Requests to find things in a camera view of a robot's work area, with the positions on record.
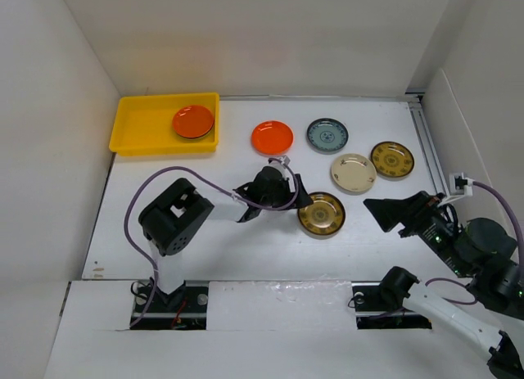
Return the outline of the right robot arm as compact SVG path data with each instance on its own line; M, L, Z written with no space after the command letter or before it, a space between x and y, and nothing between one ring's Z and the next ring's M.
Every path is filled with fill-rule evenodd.
M399 235L419 237L485 309L499 315L501 328L489 326L438 296L408 270L391 268L377 286L391 311L409 310L458 336L474 349L496 378L523 376L523 268L512 259L522 244L492 219L461 225L442 193L420 191L405 199L366 199L364 206L383 232L397 225Z

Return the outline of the cream floral plate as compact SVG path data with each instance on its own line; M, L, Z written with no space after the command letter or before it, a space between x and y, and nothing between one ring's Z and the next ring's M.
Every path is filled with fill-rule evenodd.
M354 153L338 156L331 164L330 173L339 188L352 193L369 191L377 179L373 163Z

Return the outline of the aluminium rail right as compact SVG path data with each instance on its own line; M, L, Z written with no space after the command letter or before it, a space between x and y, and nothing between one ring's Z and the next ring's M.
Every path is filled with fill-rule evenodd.
M422 108L422 94L408 93L405 96L433 186L437 192L449 195L448 182L441 168L436 147Z

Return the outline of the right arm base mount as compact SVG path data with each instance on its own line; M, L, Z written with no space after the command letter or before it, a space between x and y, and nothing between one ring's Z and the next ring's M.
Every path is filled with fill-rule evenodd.
M431 321L405 308L389 305L382 299L379 281L352 282L353 295L348 308L355 312L358 330L431 330Z

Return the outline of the yellow brown plate right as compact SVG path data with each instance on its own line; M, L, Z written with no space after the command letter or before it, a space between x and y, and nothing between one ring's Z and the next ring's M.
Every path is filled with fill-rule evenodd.
M405 178L415 166L410 149L398 142L379 142L370 156L377 173L387 178Z

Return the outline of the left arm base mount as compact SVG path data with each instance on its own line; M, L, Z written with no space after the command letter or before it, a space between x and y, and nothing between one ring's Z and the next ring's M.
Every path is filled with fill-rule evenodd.
M171 296L160 297L157 290L149 308L147 299L152 290L152 279L131 284L133 307L129 327L136 331L206 329L209 300L208 282L185 282Z

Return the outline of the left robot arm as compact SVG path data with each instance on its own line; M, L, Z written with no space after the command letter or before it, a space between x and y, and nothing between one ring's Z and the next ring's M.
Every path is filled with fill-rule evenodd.
M221 209L221 219L246 223L261 211L299 210L313 204L299 174L290 183L281 171L265 166L253 181L227 191L210 181L201 181L228 196L230 204L214 204L197 192L197 188L185 178L179 178L167 187L138 216L144 237L151 244L155 257L145 255L153 266L151 292L147 303L156 302L164 310L177 309L185 294L182 276L173 274L168 261L176 256L194 238L210 214Z

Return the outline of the black plate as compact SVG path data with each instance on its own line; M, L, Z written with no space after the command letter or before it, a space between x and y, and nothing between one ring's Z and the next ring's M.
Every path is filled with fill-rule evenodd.
M202 140L206 140L207 138L210 138L214 135L215 131L213 129L205 132L204 134L200 135L200 136L186 136L186 135L182 135L181 133L179 132L176 132L176 136L180 139L180 140L184 140L186 142L197 142L197 141L202 141Z

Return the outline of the orange plate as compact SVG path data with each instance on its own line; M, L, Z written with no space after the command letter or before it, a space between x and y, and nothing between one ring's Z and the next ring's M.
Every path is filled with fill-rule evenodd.
M269 120L258 124L251 134L251 145L260 154L280 156L286 153L294 142L291 128L281 121Z
M215 116L204 106L185 106L174 115L171 125L183 138L201 138L214 127Z

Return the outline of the yellow brown plate front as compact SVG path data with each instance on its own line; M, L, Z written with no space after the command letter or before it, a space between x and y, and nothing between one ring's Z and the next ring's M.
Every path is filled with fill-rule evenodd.
M330 237L337 234L346 221L341 201L327 192L312 192L312 203L297 211L301 227L310 235Z

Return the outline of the blue patterned plate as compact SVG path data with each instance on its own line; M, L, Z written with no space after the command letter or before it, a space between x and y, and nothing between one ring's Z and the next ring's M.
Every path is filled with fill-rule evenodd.
M321 118L311 122L306 129L306 139L316 151L335 153L346 146L350 134L346 126L335 119Z

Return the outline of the yellow plastic bin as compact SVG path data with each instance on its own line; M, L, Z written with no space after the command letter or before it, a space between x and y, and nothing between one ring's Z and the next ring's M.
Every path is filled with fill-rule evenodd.
M183 107L204 106L215 116L215 133L206 140L186 142L172 128L174 115ZM219 142L219 94L216 92L122 97L109 148L120 156L203 154Z

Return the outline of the yellow brown plate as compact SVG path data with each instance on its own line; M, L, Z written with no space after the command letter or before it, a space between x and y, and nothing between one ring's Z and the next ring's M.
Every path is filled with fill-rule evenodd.
M410 149L398 142L379 142L370 156L377 173L387 178L405 178L415 166Z
M337 234L346 221L341 201L327 192L312 192L312 203L297 211L301 227L310 235L330 237Z

